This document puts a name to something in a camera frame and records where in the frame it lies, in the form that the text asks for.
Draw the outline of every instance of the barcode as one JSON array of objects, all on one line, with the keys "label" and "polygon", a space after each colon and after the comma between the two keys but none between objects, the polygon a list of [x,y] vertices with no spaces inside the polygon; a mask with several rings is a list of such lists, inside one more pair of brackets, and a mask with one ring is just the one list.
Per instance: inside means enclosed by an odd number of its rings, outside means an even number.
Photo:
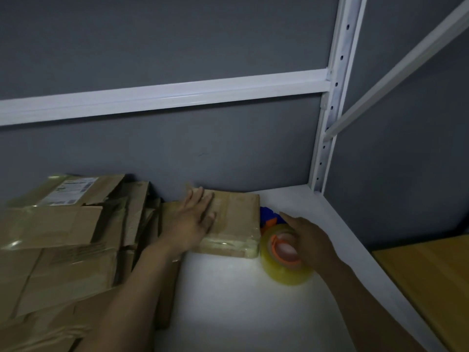
[{"label": "barcode", "polygon": [[80,190],[80,194],[83,194],[86,190],[88,190],[88,188],[93,184],[94,182],[89,182],[88,184],[86,184],[83,189]]}]

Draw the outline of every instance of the packing tape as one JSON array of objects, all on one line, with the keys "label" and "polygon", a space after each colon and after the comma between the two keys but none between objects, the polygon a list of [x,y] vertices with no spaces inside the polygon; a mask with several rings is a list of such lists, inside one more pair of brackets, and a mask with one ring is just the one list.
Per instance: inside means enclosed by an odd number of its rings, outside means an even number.
[{"label": "packing tape", "polygon": [[260,256],[264,271],[273,280],[285,285],[305,282],[313,273],[293,248],[295,231],[286,224],[269,228],[261,238]]}]

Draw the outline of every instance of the left hand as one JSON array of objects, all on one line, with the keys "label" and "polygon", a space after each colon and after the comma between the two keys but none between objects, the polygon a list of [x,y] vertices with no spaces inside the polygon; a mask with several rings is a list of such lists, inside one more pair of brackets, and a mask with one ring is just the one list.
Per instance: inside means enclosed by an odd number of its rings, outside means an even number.
[{"label": "left hand", "polygon": [[157,242],[166,245],[171,259],[197,246],[215,220],[215,213],[205,215],[213,193],[203,196],[203,188],[189,190],[170,224],[163,229]]}]

